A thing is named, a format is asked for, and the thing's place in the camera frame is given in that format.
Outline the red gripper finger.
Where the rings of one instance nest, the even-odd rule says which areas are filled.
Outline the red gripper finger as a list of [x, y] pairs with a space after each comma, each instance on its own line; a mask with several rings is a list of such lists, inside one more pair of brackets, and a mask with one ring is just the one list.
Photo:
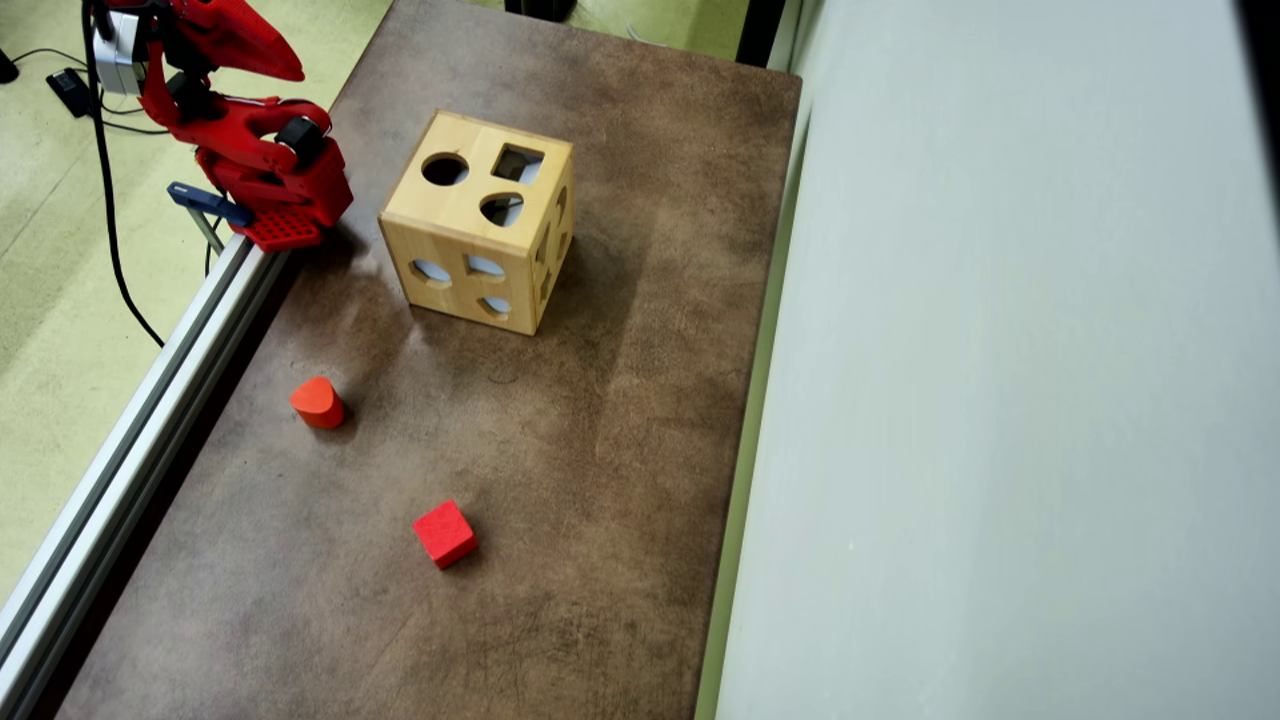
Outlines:
[[305, 79], [305, 69], [282, 33], [247, 1], [219, 1], [218, 65], [287, 82]]

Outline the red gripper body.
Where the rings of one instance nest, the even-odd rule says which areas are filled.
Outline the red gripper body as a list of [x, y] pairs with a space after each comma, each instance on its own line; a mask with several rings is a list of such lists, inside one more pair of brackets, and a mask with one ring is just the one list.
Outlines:
[[215, 72], [212, 33], [223, 22], [224, 5], [224, 1], [146, 1], [148, 59], [164, 58], [169, 67], [198, 78]]

